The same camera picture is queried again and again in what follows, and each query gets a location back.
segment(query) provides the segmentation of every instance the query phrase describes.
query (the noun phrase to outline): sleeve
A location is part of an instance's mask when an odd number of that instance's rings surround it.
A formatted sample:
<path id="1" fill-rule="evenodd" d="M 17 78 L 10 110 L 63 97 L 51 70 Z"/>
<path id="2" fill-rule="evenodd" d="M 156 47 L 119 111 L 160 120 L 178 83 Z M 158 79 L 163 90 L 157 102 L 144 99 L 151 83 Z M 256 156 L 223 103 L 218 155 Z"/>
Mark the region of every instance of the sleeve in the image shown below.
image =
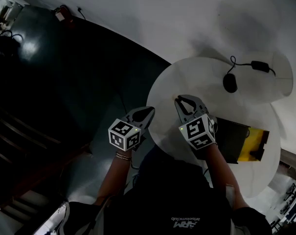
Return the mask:
<path id="1" fill-rule="evenodd" d="M 237 230 L 248 230 L 251 235 L 272 234 L 271 226 L 265 219 L 265 216 L 253 208 L 244 207 L 237 209 L 233 212 L 231 219 Z"/>

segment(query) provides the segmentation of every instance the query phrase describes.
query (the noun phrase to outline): person's right arm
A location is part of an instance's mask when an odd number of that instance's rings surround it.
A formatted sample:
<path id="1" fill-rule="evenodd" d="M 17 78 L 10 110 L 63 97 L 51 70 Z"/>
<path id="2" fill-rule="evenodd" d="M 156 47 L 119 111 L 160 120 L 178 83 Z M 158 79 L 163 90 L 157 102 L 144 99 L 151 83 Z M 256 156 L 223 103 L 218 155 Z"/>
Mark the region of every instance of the person's right arm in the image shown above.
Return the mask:
<path id="1" fill-rule="evenodd" d="M 234 187 L 235 196 L 233 210 L 242 207 L 249 207 L 240 193 L 240 189 L 234 174 L 232 173 L 216 144 L 211 144 L 206 148 L 205 161 L 210 172 L 213 187 L 216 190 L 225 196 L 226 185 L 231 185 Z"/>

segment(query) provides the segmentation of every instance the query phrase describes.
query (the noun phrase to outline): marble tabletop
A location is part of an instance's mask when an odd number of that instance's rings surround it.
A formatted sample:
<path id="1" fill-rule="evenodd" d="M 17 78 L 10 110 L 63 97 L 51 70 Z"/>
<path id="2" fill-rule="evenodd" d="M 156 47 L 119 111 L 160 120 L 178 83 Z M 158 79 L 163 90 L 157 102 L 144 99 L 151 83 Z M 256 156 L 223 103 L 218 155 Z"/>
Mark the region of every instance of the marble tabletop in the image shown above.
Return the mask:
<path id="1" fill-rule="evenodd" d="M 180 94 L 199 97 L 210 114 L 237 123 L 270 132 L 264 155 L 260 162 L 230 164 L 240 190 L 245 197 L 259 194 L 274 177 L 280 159 L 280 133 L 271 104 L 252 105 L 239 91 L 230 94 L 223 87 L 223 77 L 230 65 L 212 58 L 193 57 L 180 60 L 166 70 L 154 82 L 147 106 L 156 109 L 149 127 L 154 142 L 166 153 L 178 160 L 203 166 L 183 139 L 181 125 L 174 100 Z"/>

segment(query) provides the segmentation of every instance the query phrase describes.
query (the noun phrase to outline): person's left arm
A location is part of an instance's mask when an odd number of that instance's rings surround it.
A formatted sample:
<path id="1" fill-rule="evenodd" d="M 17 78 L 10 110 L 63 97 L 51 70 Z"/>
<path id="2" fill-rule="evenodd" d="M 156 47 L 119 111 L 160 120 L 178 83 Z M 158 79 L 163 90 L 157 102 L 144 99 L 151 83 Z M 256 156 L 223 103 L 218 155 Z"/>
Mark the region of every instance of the person's left arm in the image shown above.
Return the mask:
<path id="1" fill-rule="evenodd" d="M 130 158 L 132 157 L 132 150 L 118 150 L 118 153 Z M 117 196 L 121 190 L 124 190 L 130 164 L 131 161 L 114 157 L 110 169 L 100 187 L 95 205 L 101 205 L 107 197 Z"/>

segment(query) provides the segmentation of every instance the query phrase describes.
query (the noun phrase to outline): person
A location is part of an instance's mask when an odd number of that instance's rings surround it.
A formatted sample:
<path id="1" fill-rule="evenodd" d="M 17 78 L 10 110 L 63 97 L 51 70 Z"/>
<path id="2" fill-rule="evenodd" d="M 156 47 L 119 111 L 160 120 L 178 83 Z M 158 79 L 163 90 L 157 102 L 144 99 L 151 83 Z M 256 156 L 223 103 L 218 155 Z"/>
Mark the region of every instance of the person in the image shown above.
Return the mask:
<path id="1" fill-rule="evenodd" d="M 94 205 L 70 202 L 58 234 L 88 234 L 104 217 L 104 234 L 272 234 L 265 216 L 244 201 L 216 144 L 205 154 L 213 188 L 202 168 L 177 161 L 155 146 L 124 193 L 132 151 L 117 151 Z"/>

